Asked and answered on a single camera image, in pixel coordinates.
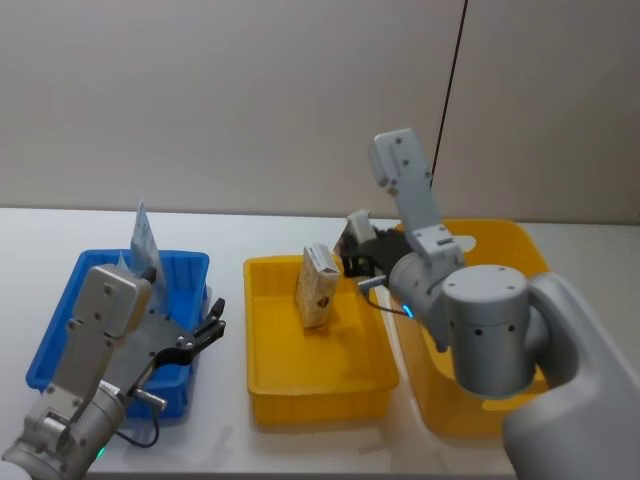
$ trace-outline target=tabletop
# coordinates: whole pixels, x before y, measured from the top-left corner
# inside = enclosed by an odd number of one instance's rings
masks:
[[[252,257],[298,254],[311,242],[332,245],[344,219],[177,213],[150,213],[149,218],[160,249],[209,255],[207,284],[214,296],[227,301],[227,330],[223,340],[201,355],[186,417],[163,422],[152,449],[112,439],[89,479],[116,474],[135,480],[232,473],[513,475],[498,441],[451,442],[424,427],[390,317],[386,325],[400,384],[385,418],[268,431],[253,422],[246,388],[243,263]],[[0,336],[0,380],[5,388],[0,397],[0,447],[9,446],[21,432],[23,417],[37,399],[38,393],[26,386],[25,373],[78,255],[91,248],[128,248],[134,220],[134,212],[0,209],[0,305],[5,326]],[[389,227],[397,221],[376,223]],[[591,302],[640,370],[635,303],[640,227],[523,227],[551,269]]]

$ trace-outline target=robotic arm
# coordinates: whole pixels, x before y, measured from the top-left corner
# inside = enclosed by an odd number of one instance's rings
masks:
[[[441,223],[431,165],[412,130],[375,137],[378,185],[405,227],[373,228],[348,217],[337,250],[363,294],[388,287],[439,351],[451,348],[462,388],[487,398],[526,389],[540,366],[550,391],[503,425],[505,449],[522,479],[640,478],[640,380],[585,299],[553,273],[528,280],[501,265],[465,267]]]
[[[163,365],[189,365],[222,337],[224,300],[187,332],[148,309],[154,281],[153,268],[141,277],[115,265],[89,270],[53,380],[25,417],[22,435],[4,453],[2,478],[20,475],[12,470],[19,466],[33,480],[81,479],[117,433],[134,397],[156,412],[166,407],[164,399],[142,390],[151,374]]]

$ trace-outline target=yellow tray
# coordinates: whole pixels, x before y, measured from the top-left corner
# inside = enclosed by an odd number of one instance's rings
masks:
[[[379,417],[398,371],[380,312],[342,277],[326,327],[305,331],[294,301],[301,256],[244,265],[247,384],[256,422]]]
[[[454,235],[471,236],[475,247],[465,253],[467,265],[513,267],[530,277],[548,271],[529,235],[505,220],[445,220]],[[409,379],[427,427],[452,438],[491,438],[500,435],[502,420],[536,394],[546,390],[540,371],[524,393],[507,400],[483,400],[455,381],[451,353],[438,353],[426,330],[407,317],[395,315]]]

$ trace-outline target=small carton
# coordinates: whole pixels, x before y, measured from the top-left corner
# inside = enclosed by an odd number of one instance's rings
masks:
[[[304,328],[326,324],[339,280],[340,270],[326,245],[314,243],[304,248],[296,288]]]

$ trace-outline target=gray wall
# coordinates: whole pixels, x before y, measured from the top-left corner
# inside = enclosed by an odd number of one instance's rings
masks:
[[[636,0],[471,1],[435,176],[448,215],[640,212]],[[462,0],[0,2],[0,205],[343,215],[430,154]]]

